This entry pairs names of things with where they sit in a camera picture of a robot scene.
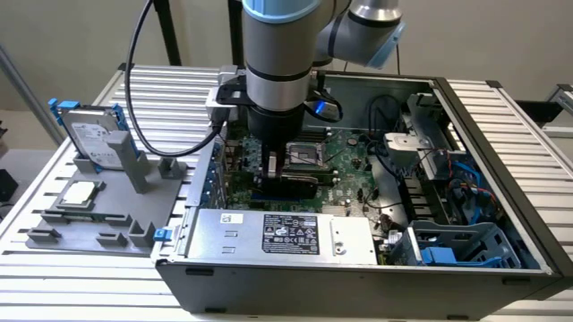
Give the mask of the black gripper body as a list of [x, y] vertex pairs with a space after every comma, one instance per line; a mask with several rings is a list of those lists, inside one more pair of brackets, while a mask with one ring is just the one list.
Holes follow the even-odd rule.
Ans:
[[286, 143], [300, 136], [305, 113], [301, 105], [288, 111], [272, 111], [257, 105], [249, 107], [249, 131], [261, 141], [264, 155], [280, 153]]

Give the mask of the black graphics card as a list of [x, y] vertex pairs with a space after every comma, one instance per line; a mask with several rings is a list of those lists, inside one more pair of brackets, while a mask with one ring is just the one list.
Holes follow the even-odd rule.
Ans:
[[315, 199], [319, 188], [319, 178], [289, 173], [273, 178], [257, 178], [253, 186], [257, 197], [273, 201], [302, 201]]

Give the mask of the CPU socket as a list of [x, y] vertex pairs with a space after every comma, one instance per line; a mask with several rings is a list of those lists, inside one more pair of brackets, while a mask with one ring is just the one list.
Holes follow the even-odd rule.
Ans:
[[312, 142], [292, 142], [286, 145], [286, 161], [289, 165], [325, 165], [325, 144]]

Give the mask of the green motherboard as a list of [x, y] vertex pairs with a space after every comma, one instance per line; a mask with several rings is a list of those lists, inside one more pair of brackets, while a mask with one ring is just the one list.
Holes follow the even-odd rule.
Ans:
[[[349, 138], [359, 140], [356, 146]], [[245, 130], [234, 130], [225, 142], [225, 192], [230, 209], [321, 213], [325, 205], [347, 206], [352, 214], [368, 211], [367, 201], [375, 201], [376, 179], [373, 174], [376, 143], [360, 129], [331, 127], [302, 131], [293, 142], [325, 144], [325, 165], [288, 164], [284, 174], [302, 174], [319, 178], [320, 188], [315, 199], [302, 201], [264, 200], [254, 194], [253, 186], [262, 177], [262, 146]]]

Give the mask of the silver power supply unit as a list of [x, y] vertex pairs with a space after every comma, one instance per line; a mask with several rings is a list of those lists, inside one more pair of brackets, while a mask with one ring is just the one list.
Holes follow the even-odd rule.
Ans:
[[204, 209], [186, 257], [202, 263], [270, 266], [377, 265], [365, 217]]

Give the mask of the grey parts rack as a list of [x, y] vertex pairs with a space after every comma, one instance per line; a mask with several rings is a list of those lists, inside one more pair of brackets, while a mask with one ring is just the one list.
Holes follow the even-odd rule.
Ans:
[[[114, 131], [107, 145], [118, 152], [124, 170], [89, 169], [77, 159], [77, 173], [54, 204], [42, 212], [41, 224], [27, 232], [30, 248], [137, 254], [148, 256], [154, 247], [154, 232], [166, 226], [186, 174], [186, 163], [173, 158], [153, 161], [136, 152], [129, 132]], [[106, 187], [85, 205], [61, 203], [74, 181], [103, 181]], [[129, 215], [128, 221], [95, 223], [71, 221], [66, 213]]]

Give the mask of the silver drive cage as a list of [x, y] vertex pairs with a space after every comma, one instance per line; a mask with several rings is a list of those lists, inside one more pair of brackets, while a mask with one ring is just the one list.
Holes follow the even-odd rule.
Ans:
[[453, 177], [453, 162], [467, 157], [463, 143], [449, 125], [440, 123], [445, 110], [428, 93], [411, 95], [403, 112], [401, 129], [385, 135], [393, 166], [403, 174], [427, 175], [431, 180]]

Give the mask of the black stand pole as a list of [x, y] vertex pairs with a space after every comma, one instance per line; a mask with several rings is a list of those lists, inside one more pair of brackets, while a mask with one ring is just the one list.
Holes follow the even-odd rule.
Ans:
[[168, 59], [172, 66], [182, 66], [170, 0], [154, 0], [154, 9], [160, 19]]

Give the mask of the black open PC case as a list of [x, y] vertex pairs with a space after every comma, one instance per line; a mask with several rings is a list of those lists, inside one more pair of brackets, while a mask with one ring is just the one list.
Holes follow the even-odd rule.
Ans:
[[[226, 122], [222, 135], [201, 152], [186, 213], [165, 226], [176, 229], [173, 241], [156, 242], [152, 254], [184, 309], [232, 315], [479, 320], [516, 301], [544, 300], [572, 288], [573, 255], [546, 216], [573, 213], [573, 163], [502, 84], [348, 72], [320, 72], [312, 83], [343, 106], [325, 108], [324, 116], [344, 118], [328, 123], [306, 115], [302, 131], [360, 129], [376, 143], [379, 196], [365, 202], [368, 211], [349, 217], [365, 217], [371, 223], [379, 264], [240, 265], [186, 257], [201, 210], [257, 211], [230, 209], [225, 192], [225, 142], [237, 129], [252, 135], [252, 102], [240, 106], [240, 119]], [[403, 174], [385, 147], [385, 135], [401, 129], [407, 100], [417, 93], [439, 99], [447, 114], [440, 123], [449, 125], [465, 147], [467, 157], [453, 162], [447, 180]], [[495, 223], [522, 268], [392, 265], [396, 243], [411, 222], [420, 220], [440, 225]]]

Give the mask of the green RAM stick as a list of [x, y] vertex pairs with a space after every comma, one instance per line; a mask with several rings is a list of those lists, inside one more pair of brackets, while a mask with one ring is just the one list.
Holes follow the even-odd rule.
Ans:
[[71, 221], [89, 221], [95, 223], [110, 223], [113, 221], [128, 221], [129, 215], [105, 214], [105, 213], [66, 213], [63, 217]]

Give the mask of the silver CPU chip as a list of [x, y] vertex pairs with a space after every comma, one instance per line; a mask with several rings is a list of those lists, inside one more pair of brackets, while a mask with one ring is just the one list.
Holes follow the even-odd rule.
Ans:
[[61, 203], [85, 205], [106, 187], [103, 181], [74, 181], [65, 191]]

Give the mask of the grey disk bay cage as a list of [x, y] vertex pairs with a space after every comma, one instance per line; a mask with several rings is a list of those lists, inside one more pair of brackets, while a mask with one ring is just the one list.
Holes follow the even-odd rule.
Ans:
[[432, 221], [413, 221], [388, 262], [400, 266], [429, 266], [424, 264], [421, 254], [428, 247], [453, 249], [459, 263], [445, 267], [522, 268], [510, 240], [495, 223], [440, 225]]

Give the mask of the hard disk with blue bracket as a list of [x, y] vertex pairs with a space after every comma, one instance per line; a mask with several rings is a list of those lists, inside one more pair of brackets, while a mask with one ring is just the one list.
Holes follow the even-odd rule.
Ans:
[[82, 158], [93, 161], [98, 170], [124, 170], [118, 153], [107, 145], [114, 131], [130, 132], [122, 106], [85, 105], [79, 101], [53, 98], [49, 107]]

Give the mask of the aluminium frame post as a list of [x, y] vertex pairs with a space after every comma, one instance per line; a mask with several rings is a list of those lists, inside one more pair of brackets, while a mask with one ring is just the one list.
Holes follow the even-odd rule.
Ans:
[[66, 137], [62, 134], [54, 119], [51, 117], [50, 111], [45, 108], [45, 105], [41, 103], [37, 98], [34, 91], [31, 90], [25, 78], [22, 77], [18, 67], [15, 66], [7, 50], [0, 44], [0, 69], [5, 72], [5, 75], [11, 82], [18, 94], [21, 95], [23, 102], [27, 107], [31, 109], [34, 116], [37, 117], [41, 125], [43, 126], [46, 132], [49, 133], [53, 141], [58, 146], [62, 145]]

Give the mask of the aluminium side table frame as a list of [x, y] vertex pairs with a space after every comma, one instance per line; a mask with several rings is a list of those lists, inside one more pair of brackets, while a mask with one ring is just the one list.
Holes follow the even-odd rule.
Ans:
[[518, 100], [518, 105], [552, 138], [573, 139], [573, 125], [551, 125], [564, 111], [573, 117], [573, 85], [558, 84], [544, 101]]

